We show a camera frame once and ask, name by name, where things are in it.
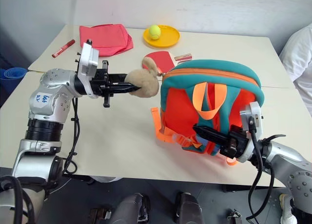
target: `red marker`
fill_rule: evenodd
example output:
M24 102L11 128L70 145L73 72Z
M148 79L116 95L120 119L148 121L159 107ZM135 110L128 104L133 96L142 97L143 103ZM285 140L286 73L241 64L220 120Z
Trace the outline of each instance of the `red marker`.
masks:
M70 40L67 44L65 44L63 47L59 49L56 53L52 54L52 57L57 57L59 54L61 54L63 51L65 51L67 48L69 48L71 45L75 43L75 40Z

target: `blue container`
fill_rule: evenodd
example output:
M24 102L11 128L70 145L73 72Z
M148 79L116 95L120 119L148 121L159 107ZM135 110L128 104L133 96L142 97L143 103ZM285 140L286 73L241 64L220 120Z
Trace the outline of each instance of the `blue container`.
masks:
M8 94L11 94L26 73L27 69L24 68L0 69L1 87L3 87Z

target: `yellow plate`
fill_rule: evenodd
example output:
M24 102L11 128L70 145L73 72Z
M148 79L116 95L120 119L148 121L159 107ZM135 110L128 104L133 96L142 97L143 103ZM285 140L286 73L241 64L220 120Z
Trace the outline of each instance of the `yellow plate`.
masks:
M180 39L180 33L173 27L168 25L158 25L161 30L158 40L151 39L148 28L143 33L144 40L153 47L170 47L176 44Z

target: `white wall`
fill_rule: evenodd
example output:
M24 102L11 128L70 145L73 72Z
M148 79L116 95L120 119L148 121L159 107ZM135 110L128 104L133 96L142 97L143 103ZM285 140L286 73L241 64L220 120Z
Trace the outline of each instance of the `white wall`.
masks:
M311 22L312 0L0 0L1 28L31 61L65 23L156 23L180 31L267 36L280 52L294 31Z

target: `label sticker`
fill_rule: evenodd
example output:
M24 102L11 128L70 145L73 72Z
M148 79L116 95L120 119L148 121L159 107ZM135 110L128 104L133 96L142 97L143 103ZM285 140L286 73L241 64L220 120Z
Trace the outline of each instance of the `label sticker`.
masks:
M51 96L52 94L49 94L49 93L38 92L35 95L34 107L37 107L37 108L45 107L48 104Z

